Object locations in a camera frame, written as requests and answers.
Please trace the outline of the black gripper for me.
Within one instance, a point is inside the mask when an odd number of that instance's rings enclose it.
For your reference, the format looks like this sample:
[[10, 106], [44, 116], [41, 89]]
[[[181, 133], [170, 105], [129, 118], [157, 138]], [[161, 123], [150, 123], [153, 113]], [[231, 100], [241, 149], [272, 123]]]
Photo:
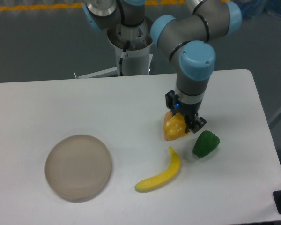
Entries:
[[166, 106], [172, 112], [172, 115], [180, 113], [185, 118], [186, 129], [185, 132], [196, 133], [198, 132], [207, 121], [203, 117], [198, 116], [198, 110], [201, 105], [201, 101], [195, 104], [189, 104], [182, 101], [182, 98], [178, 96], [173, 90], [169, 91], [165, 95]]

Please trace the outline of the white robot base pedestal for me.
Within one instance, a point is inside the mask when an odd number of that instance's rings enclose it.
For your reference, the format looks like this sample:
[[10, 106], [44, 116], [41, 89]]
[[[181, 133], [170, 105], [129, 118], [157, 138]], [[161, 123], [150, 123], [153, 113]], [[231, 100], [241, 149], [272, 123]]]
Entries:
[[116, 76], [148, 75], [153, 55], [150, 29], [153, 22], [144, 17], [136, 27], [117, 24], [107, 30], [107, 37], [114, 47], [116, 67], [78, 76], [78, 79]]

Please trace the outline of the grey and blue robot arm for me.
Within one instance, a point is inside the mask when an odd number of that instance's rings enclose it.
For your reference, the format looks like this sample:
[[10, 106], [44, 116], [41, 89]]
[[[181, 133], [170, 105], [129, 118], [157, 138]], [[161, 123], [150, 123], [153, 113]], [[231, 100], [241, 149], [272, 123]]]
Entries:
[[187, 0], [191, 15], [177, 20], [163, 15], [152, 21], [145, 16], [143, 0], [88, 0], [82, 9], [94, 30], [107, 30], [115, 48], [118, 76], [147, 75], [149, 48], [155, 45], [177, 72], [176, 86], [166, 106], [182, 115], [185, 132], [198, 132], [206, 120], [198, 115], [215, 67], [209, 41], [240, 28], [237, 4], [220, 0]]

